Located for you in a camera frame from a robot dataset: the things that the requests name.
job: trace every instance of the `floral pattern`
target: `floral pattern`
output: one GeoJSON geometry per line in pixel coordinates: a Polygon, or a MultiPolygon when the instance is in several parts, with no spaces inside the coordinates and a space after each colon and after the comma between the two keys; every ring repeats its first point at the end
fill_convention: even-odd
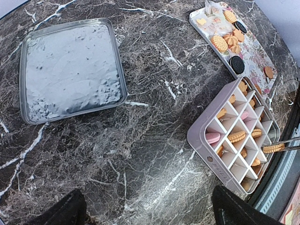
{"type": "MultiPolygon", "coordinates": [[[[241,77],[246,76],[248,77],[254,84],[258,84],[262,90],[262,97],[265,99],[267,95],[270,93],[270,90],[274,84],[274,81],[277,77],[277,71],[275,69],[275,66],[273,65],[271,59],[261,46],[261,44],[258,42],[254,34],[249,30],[249,28],[244,24],[244,22],[239,18],[239,16],[232,10],[230,6],[228,6],[225,2],[219,3],[223,10],[230,10],[233,12],[239,22],[241,22],[245,28],[247,29],[247,34],[245,35],[245,40],[243,43],[240,43],[241,53],[234,54],[230,50],[226,52],[219,52],[219,55],[223,57],[227,61],[225,65],[230,68],[230,65],[228,63],[229,58],[233,55],[238,55],[242,58],[242,60],[245,63],[245,71],[242,74],[234,76],[241,77]],[[263,72],[264,67],[269,66],[273,68],[274,78],[270,80],[269,83],[267,83],[266,76],[263,72]]],[[[206,37],[204,39],[210,40],[211,36],[201,27],[197,26],[197,23],[195,20],[201,15],[204,14],[205,8],[201,8],[197,11],[194,11],[190,14],[190,21],[194,23],[194,27],[196,25],[196,30],[201,34],[201,36],[206,37]]]]}

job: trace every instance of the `black marble table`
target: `black marble table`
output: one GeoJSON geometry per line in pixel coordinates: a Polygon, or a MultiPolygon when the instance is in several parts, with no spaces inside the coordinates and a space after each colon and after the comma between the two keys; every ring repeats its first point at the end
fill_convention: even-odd
{"type": "MultiPolygon", "coordinates": [[[[229,0],[278,70],[267,102],[281,129],[300,72],[252,1],[229,0]]],[[[79,188],[93,224],[214,224],[220,181],[186,141],[234,78],[188,22],[204,0],[31,0],[0,20],[0,217],[21,224],[79,188]],[[124,105],[46,125],[22,121],[20,47],[31,31],[112,21],[129,96],[124,105]]]]}

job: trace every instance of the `table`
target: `table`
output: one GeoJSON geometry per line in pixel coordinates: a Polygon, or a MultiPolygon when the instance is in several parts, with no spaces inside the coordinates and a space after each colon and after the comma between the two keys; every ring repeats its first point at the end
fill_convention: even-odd
{"type": "MultiPolygon", "coordinates": [[[[227,3],[278,70],[267,103],[283,130],[299,68],[254,2],[227,3]]],[[[210,197],[221,183],[186,133],[233,77],[188,22],[189,13],[202,7],[204,0],[32,0],[0,20],[0,217],[6,223],[41,214],[74,188],[85,194],[94,224],[215,223],[210,197]],[[24,37],[98,17],[113,23],[126,103],[46,125],[25,124],[18,93],[24,37]]]]}

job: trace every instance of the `cookie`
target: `cookie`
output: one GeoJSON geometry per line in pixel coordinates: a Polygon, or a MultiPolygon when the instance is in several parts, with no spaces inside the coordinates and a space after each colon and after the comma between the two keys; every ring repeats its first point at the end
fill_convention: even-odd
{"type": "Polygon", "coordinates": [[[231,143],[235,143],[235,142],[238,142],[240,140],[243,140],[245,137],[246,137],[246,132],[242,130],[242,131],[239,131],[237,133],[228,135],[228,140],[231,143]]]}
{"type": "Polygon", "coordinates": [[[196,19],[197,24],[203,26],[204,24],[206,24],[206,20],[201,18],[201,19],[196,19]]]}
{"type": "Polygon", "coordinates": [[[221,135],[219,133],[207,133],[205,134],[205,138],[208,144],[216,143],[220,140],[221,135]]]}
{"type": "Polygon", "coordinates": [[[262,94],[262,90],[261,90],[261,88],[258,86],[258,84],[255,84],[254,86],[256,87],[256,89],[258,90],[258,92],[259,92],[260,94],[262,94]]]}
{"type": "Polygon", "coordinates": [[[247,150],[245,148],[243,148],[242,151],[240,152],[240,154],[242,155],[243,158],[246,158],[247,150]]]}
{"type": "Polygon", "coordinates": [[[274,74],[273,74],[273,70],[271,67],[265,67],[265,68],[263,68],[263,71],[264,71],[264,74],[266,74],[266,76],[268,78],[273,79],[274,74]]]}
{"type": "Polygon", "coordinates": [[[246,119],[247,117],[249,116],[249,113],[248,113],[248,111],[244,111],[243,112],[243,114],[240,116],[240,118],[242,119],[242,120],[244,120],[244,119],[246,119]]]}
{"type": "Polygon", "coordinates": [[[239,83],[239,89],[241,90],[241,92],[247,91],[247,88],[248,86],[243,81],[239,83]]]}
{"type": "Polygon", "coordinates": [[[235,103],[235,100],[236,100],[235,95],[231,95],[231,97],[229,98],[229,102],[233,104],[235,103]]]}
{"type": "Polygon", "coordinates": [[[239,54],[239,53],[240,53],[240,46],[239,46],[239,45],[233,45],[233,46],[230,46],[229,48],[230,48],[230,50],[231,50],[233,53],[236,53],[236,54],[239,54]]]}
{"type": "Polygon", "coordinates": [[[253,99],[250,100],[249,104],[251,105],[251,107],[254,109],[255,106],[255,101],[253,99]]]}
{"type": "Polygon", "coordinates": [[[258,158],[255,158],[253,164],[251,166],[256,166],[256,165],[260,165],[261,161],[258,158]]]}
{"type": "Polygon", "coordinates": [[[223,38],[228,45],[237,45],[239,43],[238,38],[230,34],[224,35],[223,38]]]}
{"type": "Polygon", "coordinates": [[[276,151],[282,151],[283,149],[285,149],[285,144],[277,144],[272,146],[265,146],[263,147],[262,151],[264,153],[272,153],[276,151]]]}
{"type": "Polygon", "coordinates": [[[236,17],[235,17],[235,15],[234,15],[232,12],[230,12],[229,10],[224,11],[223,14],[224,14],[224,16],[225,16],[225,19],[226,19],[228,22],[230,22],[230,23],[236,22],[236,17]]]}
{"type": "Polygon", "coordinates": [[[238,38],[239,42],[243,42],[245,40],[244,34],[240,30],[235,29],[232,33],[238,38]]]}
{"type": "Polygon", "coordinates": [[[224,40],[224,38],[222,38],[219,35],[214,35],[210,41],[212,42],[212,44],[219,50],[219,52],[224,53],[227,51],[228,49],[228,44],[226,43],[226,41],[224,40]]]}
{"type": "Polygon", "coordinates": [[[245,64],[243,60],[237,55],[230,58],[229,65],[236,74],[242,74],[245,70],[245,64]]]}
{"type": "Polygon", "coordinates": [[[239,21],[233,23],[233,25],[235,26],[236,29],[240,30],[243,34],[247,33],[246,28],[239,21]]]}
{"type": "Polygon", "coordinates": [[[224,149],[224,146],[223,145],[221,145],[221,147],[220,148],[218,148],[218,150],[217,150],[217,155],[221,158],[222,157],[222,155],[223,155],[223,149],[224,149]]]}
{"type": "Polygon", "coordinates": [[[226,109],[221,109],[221,111],[217,114],[217,118],[220,119],[221,117],[223,117],[225,114],[227,113],[226,109]]]}
{"type": "Polygon", "coordinates": [[[261,129],[254,129],[253,131],[252,131],[252,134],[251,134],[251,136],[253,137],[253,138],[257,138],[257,137],[260,137],[262,135],[262,130],[261,129]]]}

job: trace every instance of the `metal tray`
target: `metal tray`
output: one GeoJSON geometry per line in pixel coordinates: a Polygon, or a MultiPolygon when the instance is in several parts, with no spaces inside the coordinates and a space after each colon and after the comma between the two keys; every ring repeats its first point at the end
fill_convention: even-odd
{"type": "Polygon", "coordinates": [[[222,183],[230,190],[245,194],[255,190],[272,158],[273,154],[265,155],[261,147],[276,142],[279,138],[280,130],[276,121],[262,96],[246,77],[225,85],[187,132],[188,143],[222,183]],[[241,81],[248,85],[247,96],[244,96],[238,87],[241,81]],[[229,98],[233,94],[236,96],[236,102],[231,104],[229,98]],[[253,98],[254,110],[249,104],[253,98]],[[227,110],[225,120],[217,119],[217,114],[222,108],[227,110]],[[245,110],[249,112],[249,117],[242,120],[240,117],[245,110]],[[264,116],[260,122],[259,118],[263,112],[264,116]],[[262,136],[256,139],[251,136],[255,128],[262,130],[262,136]],[[246,132],[246,137],[232,144],[227,136],[241,130],[246,132]],[[206,132],[218,132],[221,138],[217,143],[210,145],[205,139],[206,132]],[[216,151],[221,145],[226,152],[220,158],[216,151]],[[247,149],[246,158],[240,154],[243,147],[247,149]],[[252,168],[256,157],[260,159],[261,165],[252,168]]]}
{"type": "Polygon", "coordinates": [[[24,39],[20,105],[25,122],[35,125],[116,107],[127,95],[109,20],[68,22],[24,39]]]}
{"type": "Polygon", "coordinates": [[[218,49],[216,49],[215,46],[211,43],[211,36],[209,35],[209,33],[197,25],[196,19],[201,19],[203,17],[203,15],[205,14],[205,8],[201,8],[197,11],[190,13],[189,22],[196,29],[196,31],[204,38],[204,40],[210,45],[210,47],[215,51],[215,53],[223,61],[223,63],[231,72],[231,74],[235,78],[243,76],[250,78],[254,84],[259,85],[259,87],[262,90],[262,97],[263,99],[266,99],[277,77],[277,71],[275,69],[275,66],[272,63],[269,56],[267,55],[264,48],[254,36],[254,34],[241,20],[241,18],[232,10],[232,8],[228,6],[228,4],[226,4],[225,2],[220,2],[219,4],[222,6],[223,10],[230,10],[231,12],[233,12],[237,18],[237,21],[241,22],[247,29],[247,34],[245,34],[244,36],[244,42],[239,43],[241,48],[240,54],[235,54],[230,50],[227,50],[226,52],[219,52],[218,49]],[[245,70],[242,74],[237,75],[229,64],[229,59],[234,55],[240,56],[245,63],[245,70]],[[266,66],[273,68],[274,73],[274,78],[271,79],[269,83],[267,82],[266,76],[263,72],[263,69],[266,66]]]}

